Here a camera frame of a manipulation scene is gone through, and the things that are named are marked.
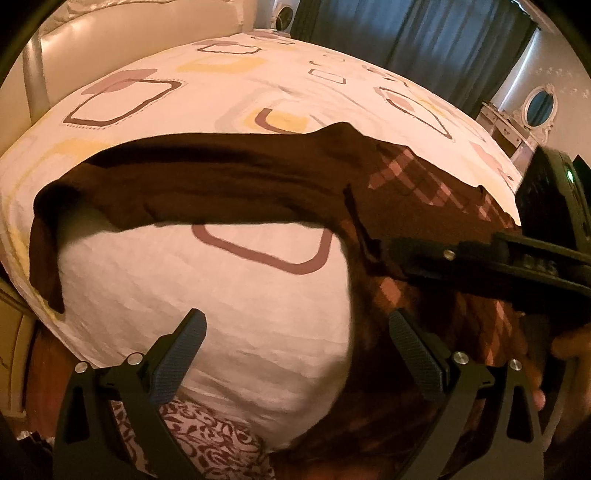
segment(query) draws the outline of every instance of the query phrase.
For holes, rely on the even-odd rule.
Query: dark blue curtain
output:
[[[301,0],[291,36],[396,72],[475,118],[535,29],[511,0]]]

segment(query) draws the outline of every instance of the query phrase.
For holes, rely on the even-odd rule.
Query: white bedsheet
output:
[[[183,388],[248,421],[271,447],[320,420],[349,362],[350,310],[340,243],[313,226],[151,225],[114,232],[81,205],[63,222],[66,312],[28,283],[33,200],[112,145],[176,132],[305,133],[350,122],[408,145],[518,222],[519,172],[472,119],[363,61],[255,32],[172,48],[74,92],[0,160],[2,263],[39,318],[97,367],[146,351],[193,307],[206,340]]]

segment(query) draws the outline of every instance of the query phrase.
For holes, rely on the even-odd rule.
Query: brown cloth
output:
[[[62,207],[84,200],[116,227],[155,222],[309,222],[343,241],[353,312],[353,358],[329,414],[290,449],[293,461],[386,455],[402,462],[437,407],[422,399],[388,333],[406,306],[450,349],[489,365],[510,357],[516,315],[496,300],[418,291],[387,257],[388,239],[450,244],[516,230],[483,187],[471,187],[405,146],[338,123],[304,135],[175,134],[97,153],[39,192],[31,227],[31,284],[64,311],[57,269]],[[475,405],[447,470],[457,469],[478,420]]]

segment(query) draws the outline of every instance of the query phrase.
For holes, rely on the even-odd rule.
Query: white headboard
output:
[[[0,87],[0,155],[53,105],[143,57],[252,31],[257,0],[68,0]]]

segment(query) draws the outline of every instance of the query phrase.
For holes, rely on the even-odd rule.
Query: wall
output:
[[[258,0],[256,5],[255,28],[269,28],[275,0]]]
[[[581,155],[591,165],[591,79],[568,41],[546,23],[492,103],[513,113],[534,88],[547,83],[554,85],[558,101],[548,146],[571,158]]]

